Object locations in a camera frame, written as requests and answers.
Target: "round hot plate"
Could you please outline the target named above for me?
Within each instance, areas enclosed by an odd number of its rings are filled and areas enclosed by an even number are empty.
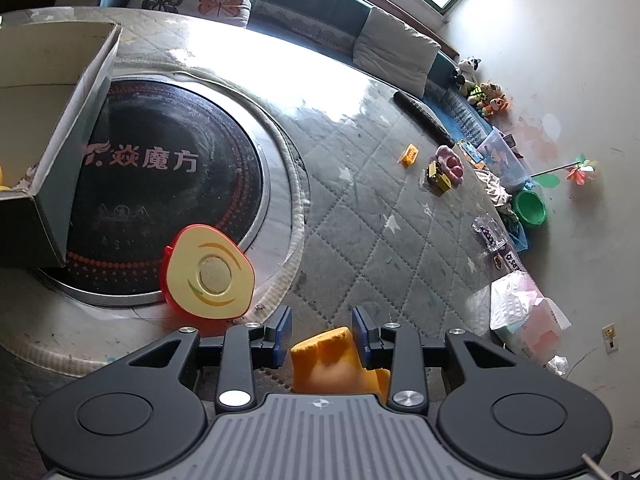
[[[164,247],[207,224],[246,249],[268,202],[261,151],[221,107],[178,84],[115,80],[86,149],[63,269],[67,294],[101,305],[160,299]]]

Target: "sofa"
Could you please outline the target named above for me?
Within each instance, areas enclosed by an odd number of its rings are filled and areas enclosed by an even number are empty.
[[[129,0],[56,0],[57,6],[125,7]],[[247,28],[309,48],[354,66],[353,45],[372,5],[364,0],[252,0]],[[475,146],[491,132],[449,77],[455,62],[439,52],[428,73],[422,101],[455,139]]]

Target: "transparent plastic container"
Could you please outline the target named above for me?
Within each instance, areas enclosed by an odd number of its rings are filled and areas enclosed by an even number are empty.
[[[500,178],[500,184],[508,192],[522,188],[523,184],[530,179],[527,170],[504,142],[498,128],[494,127],[482,141],[478,146],[478,152],[484,157],[489,170]]]

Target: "cardboard box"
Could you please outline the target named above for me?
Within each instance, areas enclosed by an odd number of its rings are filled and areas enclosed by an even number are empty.
[[[0,28],[0,266],[60,267],[86,144],[122,28]]]

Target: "toy apple half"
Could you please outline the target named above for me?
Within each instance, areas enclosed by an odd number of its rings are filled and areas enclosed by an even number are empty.
[[[194,316],[242,316],[249,309],[254,285],[249,260],[213,227],[187,226],[164,249],[160,280],[164,298]]]

